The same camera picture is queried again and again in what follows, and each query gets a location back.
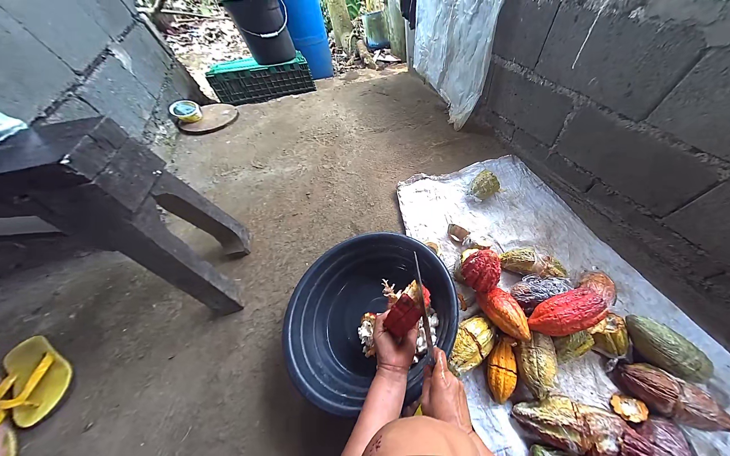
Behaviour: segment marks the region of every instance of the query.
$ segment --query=concrete block wall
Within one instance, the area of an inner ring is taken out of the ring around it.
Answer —
[[[132,0],[0,0],[0,111],[27,123],[103,114],[150,142],[170,102],[206,102]]]
[[[730,1],[505,0],[477,114],[730,313]]]

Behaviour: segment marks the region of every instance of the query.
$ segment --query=knife blade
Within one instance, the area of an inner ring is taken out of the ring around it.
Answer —
[[[424,306],[424,289],[421,284],[421,271],[419,270],[419,256],[413,252],[413,259],[416,265],[416,282],[419,284],[419,305],[421,305],[421,322],[424,327],[424,337],[427,339],[427,355],[432,356],[432,334],[430,334],[430,319],[427,316],[427,308]]]

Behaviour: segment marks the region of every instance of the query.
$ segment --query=plastic sheet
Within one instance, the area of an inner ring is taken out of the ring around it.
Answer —
[[[485,201],[469,196],[470,181],[479,171],[490,170],[501,182],[501,191]],[[583,270],[598,268],[616,283],[618,301],[613,310],[619,315],[649,316],[688,338],[703,350],[715,365],[715,374],[701,385],[730,414],[730,354],[698,327],[672,301],[654,288],[610,246],[604,244],[571,209],[516,157],[507,156],[475,163],[461,171],[441,176],[416,174],[397,188],[399,208],[406,233],[422,242],[439,245],[444,264],[452,268],[461,246],[447,234],[449,223],[479,232],[504,250],[536,246],[538,251],[560,259],[576,280]],[[520,280],[503,272],[504,290]],[[474,294],[457,284],[458,291],[474,301]],[[460,318],[479,312],[473,305]],[[617,391],[605,373],[607,360],[587,353],[560,364],[556,383],[563,394],[587,405],[609,410],[608,400]],[[466,388],[472,425],[495,454],[525,456],[527,445],[522,429],[509,416],[513,403],[531,400],[518,387],[504,405],[492,401],[484,369],[478,367],[461,378]],[[730,433],[705,432],[681,426],[697,454],[730,455]]]
[[[478,103],[503,0],[418,0],[413,65],[460,130]]]

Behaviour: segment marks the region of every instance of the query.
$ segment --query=hand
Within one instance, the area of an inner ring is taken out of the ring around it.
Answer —
[[[415,341],[419,336],[419,328],[412,327],[405,337],[397,342],[384,326],[384,319],[388,317],[388,310],[376,316],[376,326],[373,331],[373,343],[376,347],[376,368],[391,372],[401,372],[405,375],[410,370],[415,355]]]
[[[436,359],[436,367],[424,367],[422,413],[450,423],[467,434],[472,433],[472,420],[461,380],[455,378],[447,368],[447,355],[441,348],[435,347],[433,356]]]

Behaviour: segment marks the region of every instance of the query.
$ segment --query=dirt ground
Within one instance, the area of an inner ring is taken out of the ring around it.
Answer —
[[[402,231],[396,182],[506,152],[454,131],[444,103],[407,74],[327,85],[241,106],[234,125],[167,151],[171,169],[253,233],[252,253],[225,261],[208,234],[170,221],[241,285],[241,312],[214,318],[114,252],[0,280],[0,363],[44,334],[76,374],[66,402],[19,432],[23,456],[339,453],[353,422],[315,409],[286,374],[292,289],[343,239]]]

